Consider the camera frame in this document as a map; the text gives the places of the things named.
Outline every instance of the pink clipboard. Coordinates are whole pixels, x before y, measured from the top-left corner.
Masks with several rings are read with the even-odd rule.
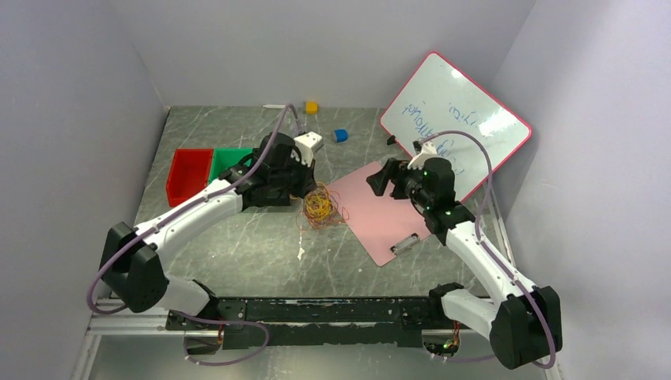
[[[424,218],[415,210],[410,200],[394,200],[389,184],[383,196],[375,196],[366,178],[382,169],[378,162],[371,162],[361,169],[336,180],[328,187],[338,201],[341,214],[348,216],[347,225],[366,249],[375,264],[382,266],[396,257],[391,248],[412,234],[419,240],[430,235]]]

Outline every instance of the blue writing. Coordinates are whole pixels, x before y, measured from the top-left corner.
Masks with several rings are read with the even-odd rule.
[[[449,113],[452,114],[455,120],[457,121],[463,121],[464,123],[468,125],[473,125],[478,122],[478,112],[476,111],[471,111],[471,112],[462,112],[459,108],[455,107],[452,105],[452,103],[449,103],[451,107],[449,108]]]
[[[459,120],[461,118],[461,112],[455,107],[451,107],[450,112],[453,115],[457,116],[455,117],[455,119]],[[461,118],[462,121],[464,121],[466,124],[473,125],[475,121],[469,123],[468,118],[472,116],[472,114],[474,113],[476,112],[475,111],[470,112],[464,118]],[[415,124],[415,131],[417,131],[419,136],[421,136],[423,139],[431,136],[434,133],[434,129],[429,127],[429,122],[424,121],[424,117],[422,116],[422,109],[418,105],[408,104],[402,111],[401,115],[406,115],[412,120],[412,122]],[[445,158],[452,163],[454,174],[458,176],[459,174],[462,174],[464,172],[464,169],[457,169],[458,167],[457,160],[452,155],[452,151],[450,149],[452,148],[453,145],[454,140],[452,139],[443,140],[438,146],[436,146],[436,153],[438,153],[438,156]]]

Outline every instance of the red bin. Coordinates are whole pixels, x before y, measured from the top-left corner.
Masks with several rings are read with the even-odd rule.
[[[175,149],[165,193],[175,207],[207,186],[214,149]]]

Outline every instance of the tangled rubber bands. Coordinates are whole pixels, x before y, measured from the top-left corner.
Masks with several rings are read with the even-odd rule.
[[[325,184],[317,182],[317,187],[303,199],[302,210],[299,215],[305,216],[308,224],[314,230],[342,223],[348,220],[350,215],[345,207],[338,209],[336,197],[340,197],[337,192],[330,192]],[[303,230],[298,223],[299,215],[296,216],[296,225]]]

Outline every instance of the yellow block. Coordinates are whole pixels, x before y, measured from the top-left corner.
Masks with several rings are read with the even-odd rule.
[[[319,106],[315,101],[306,101],[305,103],[305,113],[308,115],[314,115],[317,113]]]

